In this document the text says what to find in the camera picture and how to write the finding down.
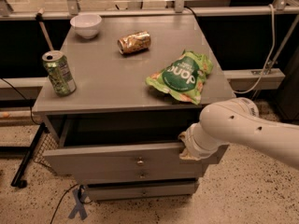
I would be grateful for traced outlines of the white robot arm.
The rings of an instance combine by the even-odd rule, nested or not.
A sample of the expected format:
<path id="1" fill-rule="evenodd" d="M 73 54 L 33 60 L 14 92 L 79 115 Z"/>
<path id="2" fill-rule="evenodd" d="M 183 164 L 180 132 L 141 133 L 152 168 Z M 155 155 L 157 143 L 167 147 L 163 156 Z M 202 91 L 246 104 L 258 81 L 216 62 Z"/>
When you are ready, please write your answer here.
<path id="1" fill-rule="evenodd" d="M 207 105 L 199 121 L 178 138 L 184 144 L 179 154 L 183 160 L 207 159 L 219 147 L 234 143 L 299 169 L 299 126 L 261 119 L 257 105 L 248 98 Z"/>

